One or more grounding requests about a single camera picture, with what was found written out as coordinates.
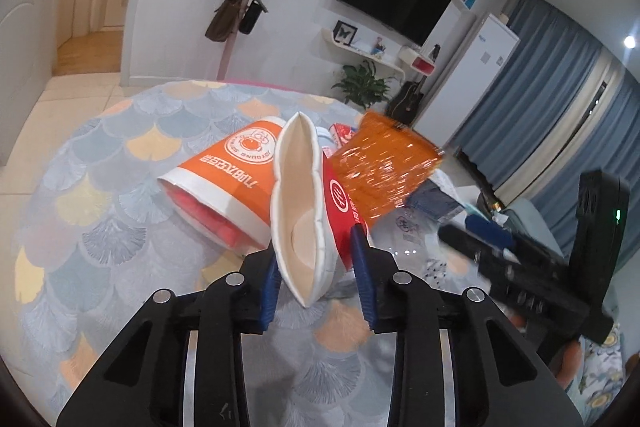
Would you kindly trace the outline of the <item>orange crinkled plastic wrapper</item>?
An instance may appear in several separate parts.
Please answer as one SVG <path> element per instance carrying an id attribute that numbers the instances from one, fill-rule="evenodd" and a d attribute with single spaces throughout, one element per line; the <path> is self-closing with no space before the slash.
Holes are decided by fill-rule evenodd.
<path id="1" fill-rule="evenodd" d="M 330 163 L 360 217 L 372 227 L 439 167 L 444 151 L 404 124 L 369 110 Z"/>

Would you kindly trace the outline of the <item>red paper cup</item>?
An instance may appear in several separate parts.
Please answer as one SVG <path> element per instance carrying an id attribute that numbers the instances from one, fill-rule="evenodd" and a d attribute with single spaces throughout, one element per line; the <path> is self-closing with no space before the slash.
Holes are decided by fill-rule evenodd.
<path id="1" fill-rule="evenodd" d="M 332 259 L 335 271 L 349 271 L 352 269 L 350 231 L 355 225 L 362 225 L 364 233 L 369 236 L 369 227 L 343 184 L 338 181 L 331 161 L 324 154 L 321 155 L 321 176 L 326 255 Z"/>

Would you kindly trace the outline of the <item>white paper plate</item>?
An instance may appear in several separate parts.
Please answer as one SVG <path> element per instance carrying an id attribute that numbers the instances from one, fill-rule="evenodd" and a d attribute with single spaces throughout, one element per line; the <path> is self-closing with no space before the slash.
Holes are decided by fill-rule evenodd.
<path id="1" fill-rule="evenodd" d="M 307 115 L 297 113 L 285 124 L 272 167 L 272 247 L 286 286 L 309 308 L 334 282 L 337 249 L 326 213 L 323 152 Z"/>

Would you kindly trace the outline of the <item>light blue sofa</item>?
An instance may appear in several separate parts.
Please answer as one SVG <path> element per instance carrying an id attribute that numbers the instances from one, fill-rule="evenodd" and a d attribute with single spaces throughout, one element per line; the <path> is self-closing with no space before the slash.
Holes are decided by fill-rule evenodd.
<path id="1" fill-rule="evenodd" d="M 504 226 L 508 230 L 527 235 L 549 248 L 550 251 L 554 251 L 558 256 L 564 256 L 546 221 L 530 200 L 526 198 L 514 200 L 503 210 L 503 213 L 506 215 Z"/>

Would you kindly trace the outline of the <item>floral cushion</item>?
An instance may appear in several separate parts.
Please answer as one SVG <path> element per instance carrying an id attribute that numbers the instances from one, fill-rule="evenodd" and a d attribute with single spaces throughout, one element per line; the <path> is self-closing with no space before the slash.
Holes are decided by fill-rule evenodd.
<path id="1" fill-rule="evenodd" d="M 585 426 L 591 426 L 611 405 L 625 382 L 620 324 L 615 323 L 603 345 L 579 339 L 582 361 L 566 389 Z"/>

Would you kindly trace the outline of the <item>blue curtains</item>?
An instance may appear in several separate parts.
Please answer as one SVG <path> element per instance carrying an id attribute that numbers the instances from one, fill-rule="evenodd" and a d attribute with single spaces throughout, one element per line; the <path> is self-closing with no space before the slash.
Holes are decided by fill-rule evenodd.
<path id="1" fill-rule="evenodd" d="M 563 253 L 573 247 L 582 172 L 630 187 L 618 262 L 639 250 L 639 83 L 590 32 L 544 0 L 509 0 L 520 39 L 454 145 L 507 204 L 526 198 Z"/>

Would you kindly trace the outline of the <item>round scalloped pastel rug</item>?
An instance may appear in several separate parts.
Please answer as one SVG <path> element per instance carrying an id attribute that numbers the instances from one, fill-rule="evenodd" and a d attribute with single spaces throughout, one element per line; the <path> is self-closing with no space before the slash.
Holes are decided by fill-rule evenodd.
<path id="1" fill-rule="evenodd" d="M 53 155 L 11 245 L 12 331 L 3 358 L 49 423 L 153 291 L 203 289 L 237 255 L 184 221 L 158 178 L 262 117 L 357 126 L 333 98 L 192 80 L 126 98 Z M 282 291 L 268 332 L 243 341 L 256 426 L 383 426 L 395 339 L 372 335 L 352 285 L 311 308 Z"/>

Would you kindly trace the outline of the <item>white refrigerator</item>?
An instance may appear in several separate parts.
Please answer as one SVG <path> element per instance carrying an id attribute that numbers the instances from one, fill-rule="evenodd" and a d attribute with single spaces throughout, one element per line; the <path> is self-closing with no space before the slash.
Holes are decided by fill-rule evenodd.
<path id="1" fill-rule="evenodd" d="M 445 72 L 425 97 L 412 129 L 446 146 L 509 61 L 520 38 L 498 16 L 487 13 L 465 38 Z"/>

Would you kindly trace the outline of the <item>green potted plant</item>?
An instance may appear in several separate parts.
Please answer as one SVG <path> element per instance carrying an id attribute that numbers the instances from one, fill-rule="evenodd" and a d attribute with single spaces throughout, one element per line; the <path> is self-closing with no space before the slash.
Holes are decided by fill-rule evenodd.
<path id="1" fill-rule="evenodd" d="M 390 86 L 385 78 L 378 77 L 378 70 L 370 60 L 363 60 L 357 66 L 344 65 L 341 78 L 334 83 L 332 90 L 340 91 L 346 103 L 362 109 L 390 101 Z"/>

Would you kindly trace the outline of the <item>framed butterfly picture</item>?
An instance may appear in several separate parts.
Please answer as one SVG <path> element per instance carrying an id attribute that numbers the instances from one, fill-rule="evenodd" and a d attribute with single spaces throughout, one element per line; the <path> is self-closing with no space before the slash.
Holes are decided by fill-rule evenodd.
<path id="1" fill-rule="evenodd" d="M 351 46 L 357 30 L 356 26 L 346 23 L 344 20 L 338 20 L 332 30 L 333 40 L 343 46 Z"/>

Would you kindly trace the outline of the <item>black hanging bag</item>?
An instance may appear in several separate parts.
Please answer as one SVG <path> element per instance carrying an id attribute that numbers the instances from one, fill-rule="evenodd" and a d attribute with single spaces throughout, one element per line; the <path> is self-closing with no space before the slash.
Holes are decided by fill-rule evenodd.
<path id="1" fill-rule="evenodd" d="M 249 35 L 256 26 L 258 18 L 267 12 L 268 9 L 262 0 L 250 0 L 250 4 L 246 8 L 242 20 L 240 21 L 239 33 Z"/>

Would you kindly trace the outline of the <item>brown hanging handbag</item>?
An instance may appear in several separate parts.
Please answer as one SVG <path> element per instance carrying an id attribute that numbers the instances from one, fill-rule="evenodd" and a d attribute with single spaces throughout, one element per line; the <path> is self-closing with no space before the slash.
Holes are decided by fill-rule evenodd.
<path id="1" fill-rule="evenodd" d="M 205 37 L 213 42 L 226 42 L 236 22 L 241 18 L 242 0 L 224 0 L 216 9 L 210 21 Z"/>

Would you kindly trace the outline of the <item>white wall shelf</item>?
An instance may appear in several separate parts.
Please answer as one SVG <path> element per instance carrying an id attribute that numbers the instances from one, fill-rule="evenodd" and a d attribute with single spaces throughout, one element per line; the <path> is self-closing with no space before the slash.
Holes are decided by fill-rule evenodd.
<path id="1" fill-rule="evenodd" d="M 401 77 L 405 77 L 404 70 L 401 67 L 397 66 L 395 63 L 386 62 L 382 58 L 379 58 L 367 52 L 360 51 L 360 49 L 354 48 L 353 46 L 346 46 L 346 44 L 337 42 L 333 37 L 333 32 L 329 29 L 322 28 L 320 30 L 320 35 L 322 35 L 322 38 L 325 42 L 329 43 L 329 45 L 333 46 L 335 49 L 358 55 L 362 58 L 365 58 L 366 60 L 371 61 L 374 64 L 378 64 L 380 66 L 386 67 L 387 69 L 393 70 L 394 72 L 396 72 L 396 74 L 401 75 Z"/>

